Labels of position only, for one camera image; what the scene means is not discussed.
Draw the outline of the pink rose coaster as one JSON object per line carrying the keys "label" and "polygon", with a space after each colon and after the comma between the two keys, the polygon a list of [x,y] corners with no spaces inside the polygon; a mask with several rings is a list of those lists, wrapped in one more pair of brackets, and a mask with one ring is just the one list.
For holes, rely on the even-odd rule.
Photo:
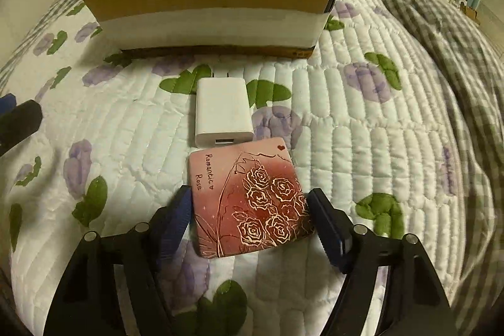
{"label": "pink rose coaster", "polygon": [[198,252],[206,259],[280,247],[313,232],[281,137],[195,151],[189,172]]}

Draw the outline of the white power adapter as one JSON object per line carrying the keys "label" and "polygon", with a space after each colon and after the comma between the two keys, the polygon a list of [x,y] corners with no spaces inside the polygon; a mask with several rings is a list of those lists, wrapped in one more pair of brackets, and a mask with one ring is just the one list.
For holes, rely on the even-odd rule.
{"label": "white power adapter", "polygon": [[246,83],[237,77],[197,81],[195,145],[200,148],[252,141]]}

